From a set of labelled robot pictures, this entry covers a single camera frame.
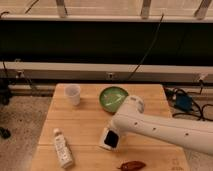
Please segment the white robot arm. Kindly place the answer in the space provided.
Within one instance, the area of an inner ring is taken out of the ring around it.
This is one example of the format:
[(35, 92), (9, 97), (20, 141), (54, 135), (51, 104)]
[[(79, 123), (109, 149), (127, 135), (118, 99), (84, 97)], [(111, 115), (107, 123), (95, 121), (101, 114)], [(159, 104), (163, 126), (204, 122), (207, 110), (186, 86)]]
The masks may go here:
[(213, 155), (213, 123), (152, 116), (143, 111), (143, 101), (128, 96), (112, 117), (104, 143), (116, 148), (120, 135), (132, 132)]

